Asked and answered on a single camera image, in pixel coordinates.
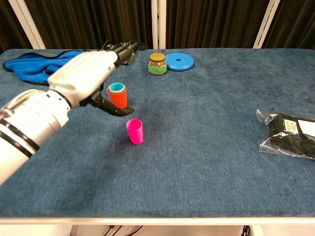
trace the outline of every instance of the gold lid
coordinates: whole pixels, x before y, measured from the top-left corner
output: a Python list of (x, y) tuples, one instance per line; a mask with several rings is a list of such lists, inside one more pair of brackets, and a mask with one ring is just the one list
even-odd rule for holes
[(150, 55), (150, 61), (162, 62), (165, 60), (165, 55), (163, 53), (152, 53)]

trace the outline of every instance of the blue towel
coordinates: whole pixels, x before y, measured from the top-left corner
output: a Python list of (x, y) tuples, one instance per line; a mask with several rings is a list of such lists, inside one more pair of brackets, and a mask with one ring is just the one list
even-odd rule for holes
[(3, 63), (3, 68), (14, 72), (22, 81), (35, 85), (47, 85), (48, 77), (83, 51), (64, 51), (55, 57), (38, 53), (25, 53)]

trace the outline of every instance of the plastic bag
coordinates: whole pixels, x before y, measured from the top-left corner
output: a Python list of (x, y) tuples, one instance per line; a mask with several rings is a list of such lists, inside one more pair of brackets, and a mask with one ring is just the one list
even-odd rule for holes
[(315, 119), (283, 113), (264, 115), (260, 110), (256, 115), (269, 128), (269, 137), (259, 151), (315, 159)]

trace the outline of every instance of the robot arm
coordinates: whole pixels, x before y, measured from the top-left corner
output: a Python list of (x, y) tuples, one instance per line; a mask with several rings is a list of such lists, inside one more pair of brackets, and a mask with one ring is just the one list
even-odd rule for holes
[(119, 109), (101, 96), (104, 81), (137, 49), (138, 42), (121, 43), (108, 51), (84, 52), (49, 77), (49, 91), (31, 89), (6, 104), (0, 114), (0, 185), (14, 174), (67, 122), (70, 109), (91, 104), (114, 116)]

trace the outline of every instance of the curtain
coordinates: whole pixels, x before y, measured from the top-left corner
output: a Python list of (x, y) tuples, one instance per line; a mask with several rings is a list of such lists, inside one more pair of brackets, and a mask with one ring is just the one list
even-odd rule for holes
[(252, 48), (269, 0), (167, 0), (167, 48)]
[(106, 40), (152, 48), (150, 0), (25, 0), (48, 49), (100, 49)]
[(263, 47), (315, 49), (315, 0), (281, 1)]
[(0, 1), (0, 54), (12, 48), (32, 48), (7, 0)]

